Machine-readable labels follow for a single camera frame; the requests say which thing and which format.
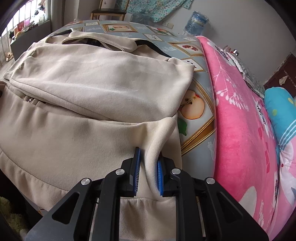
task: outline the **silver screw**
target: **silver screw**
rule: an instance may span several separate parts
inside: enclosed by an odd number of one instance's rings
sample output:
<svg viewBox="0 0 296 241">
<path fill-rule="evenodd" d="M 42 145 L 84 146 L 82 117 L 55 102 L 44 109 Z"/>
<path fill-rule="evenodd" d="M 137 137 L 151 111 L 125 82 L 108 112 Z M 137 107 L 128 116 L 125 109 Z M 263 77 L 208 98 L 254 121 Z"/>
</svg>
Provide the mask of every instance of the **silver screw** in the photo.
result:
<svg viewBox="0 0 296 241">
<path fill-rule="evenodd" d="M 85 179 L 82 179 L 81 180 L 81 184 L 82 185 L 87 185 L 87 184 L 89 184 L 91 181 L 88 179 L 88 178 L 85 178 Z"/>
<path fill-rule="evenodd" d="M 181 173 L 181 170 L 178 169 L 178 168 L 174 168 L 174 169 L 172 170 L 172 173 L 175 174 L 175 175 L 178 175 L 178 174 Z"/>
<path fill-rule="evenodd" d="M 207 181 L 207 184 L 214 184 L 215 183 L 215 179 L 212 177 L 208 177 L 206 181 Z"/>
<path fill-rule="evenodd" d="M 116 173 L 116 175 L 122 175 L 122 174 L 124 174 L 124 170 L 123 169 L 117 169 L 115 173 Z"/>
</svg>

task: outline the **blue cushion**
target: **blue cushion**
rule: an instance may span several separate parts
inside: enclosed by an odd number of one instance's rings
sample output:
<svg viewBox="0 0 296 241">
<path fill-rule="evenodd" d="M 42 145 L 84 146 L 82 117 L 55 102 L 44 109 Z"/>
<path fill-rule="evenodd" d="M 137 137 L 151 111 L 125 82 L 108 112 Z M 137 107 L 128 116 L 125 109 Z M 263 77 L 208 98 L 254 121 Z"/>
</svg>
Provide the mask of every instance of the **blue cushion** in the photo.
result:
<svg viewBox="0 0 296 241">
<path fill-rule="evenodd" d="M 264 105 L 281 150 L 296 135 L 296 102 L 282 87 L 265 91 Z"/>
</svg>

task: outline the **blue bristle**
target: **blue bristle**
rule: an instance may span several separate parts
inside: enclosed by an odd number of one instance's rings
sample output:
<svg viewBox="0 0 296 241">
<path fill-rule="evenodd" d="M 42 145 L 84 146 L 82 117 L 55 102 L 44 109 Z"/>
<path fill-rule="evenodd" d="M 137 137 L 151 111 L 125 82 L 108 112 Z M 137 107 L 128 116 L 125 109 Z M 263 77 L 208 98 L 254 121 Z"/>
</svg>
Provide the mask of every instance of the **blue bristle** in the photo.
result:
<svg viewBox="0 0 296 241">
<path fill-rule="evenodd" d="M 137 160 L 136 160 L 136 168 L 135 168 L 135 173 L 133 175 L 133 192 L 134 192 L 134 195 L 136 195 L 137 191 L 138 191 L 138 183 L 139 183 L 139 175 L 140 175 L 140 164 L 141 164 L 141 149 L 138 148 Z"/>
<path fill-rule="evenodd" d="M 163 195 L 163 170 L 161 168 L 160 160 L 157 161 L 157 185 L 159 194 Z"/>
</svg>

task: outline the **teal floral cloth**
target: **teal floral cloth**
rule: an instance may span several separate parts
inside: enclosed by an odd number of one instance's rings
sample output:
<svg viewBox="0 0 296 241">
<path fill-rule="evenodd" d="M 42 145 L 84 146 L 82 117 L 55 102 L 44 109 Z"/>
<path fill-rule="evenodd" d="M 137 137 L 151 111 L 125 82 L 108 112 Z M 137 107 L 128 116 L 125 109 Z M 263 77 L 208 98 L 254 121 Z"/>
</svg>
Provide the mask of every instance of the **teal floral cloth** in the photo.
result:
<svg viewBox="0 0 296 241">
<path fill-rule="evenodd" d="M 117 0 L 115 8 L 124 9 L 127 0 Z M 149 14 L 151 21 L 159 22 L 172 11 L 184 7 L 189 9 L 193 0 L 130 0 L 127 12 Z"/>
</svg>

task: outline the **chair seat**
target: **chair seat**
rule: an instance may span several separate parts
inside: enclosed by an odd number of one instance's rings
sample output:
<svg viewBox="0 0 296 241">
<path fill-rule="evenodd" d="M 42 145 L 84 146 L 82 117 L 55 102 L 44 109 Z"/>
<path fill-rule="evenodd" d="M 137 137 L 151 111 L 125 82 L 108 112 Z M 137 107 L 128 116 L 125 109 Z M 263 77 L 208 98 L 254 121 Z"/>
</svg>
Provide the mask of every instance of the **chair seat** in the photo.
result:
<svg viewBox="0 0 296 241">
<path fill-rule="evenodd" d="M 117 13 L 117 14 L 126 14 L 126 11 L 122 9 L 114 9 L 114 8 L 102 8 L 91 11 L 91 13 Z"/>
</svg>

